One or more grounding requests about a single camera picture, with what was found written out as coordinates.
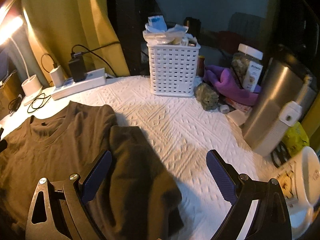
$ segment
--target white tablecloth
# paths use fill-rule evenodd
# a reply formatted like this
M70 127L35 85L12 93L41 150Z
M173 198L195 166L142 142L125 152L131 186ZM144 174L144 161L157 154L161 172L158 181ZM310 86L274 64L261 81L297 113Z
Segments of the white tablecloth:
M231 207L226 202L206 163L205 156L216 149L238 173L268 181L272 163L251 151L241 130L217 110L206 112L195 97L159 97L150 93L147 77L108 79L107 84L66 98L50 101L34 113L39 119L53 116L69 101L90 106L110 105L119 125L139 126L161 161L173 174L182 193L179 206L184 228L172 240L209 240ZM3 136L29 117L22 106L0 121ZM244 239L257 202L253 202L238 239Z

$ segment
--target purple cloth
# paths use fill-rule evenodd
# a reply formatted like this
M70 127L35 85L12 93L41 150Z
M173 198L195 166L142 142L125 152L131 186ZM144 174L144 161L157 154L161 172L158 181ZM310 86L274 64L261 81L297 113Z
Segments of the purple cloth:
M220 94L238 103L253 106L257 101L258 94L239 88L228 68L206 66L203 80L215 87ZM260 92L260 86L257 85L254 92Z

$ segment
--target white power strip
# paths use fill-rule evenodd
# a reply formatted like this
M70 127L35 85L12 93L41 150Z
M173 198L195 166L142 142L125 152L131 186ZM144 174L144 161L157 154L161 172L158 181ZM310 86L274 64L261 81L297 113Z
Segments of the white power strip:
M87 73L85 80L74 82L72 78L68 78L61 87L54 88L51 93L53 100L57 100L69 95L99 87L106 84L105 69L100 68Z

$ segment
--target yellow green plastic bag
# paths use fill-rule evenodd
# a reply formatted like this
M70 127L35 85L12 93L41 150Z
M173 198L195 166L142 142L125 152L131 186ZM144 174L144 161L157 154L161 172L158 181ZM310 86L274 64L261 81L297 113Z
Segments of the yellow green plastic bag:
M310 146L309 138L299 122L290 127L282 138L291 157L295 156L305 146Z

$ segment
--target brown t-shirt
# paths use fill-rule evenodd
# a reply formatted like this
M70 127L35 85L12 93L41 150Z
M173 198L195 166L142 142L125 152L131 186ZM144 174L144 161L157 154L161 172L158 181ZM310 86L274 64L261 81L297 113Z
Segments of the brown t-shirt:
M117 126L108 105L70 102L53 117L29 117L5 139L0 214L20 235L39 179L65 180L102 150L111 151L113 165L87 208L105 235L112 227L118 239L166 239L182 226L177 210L181 194L172 176L141 130Z

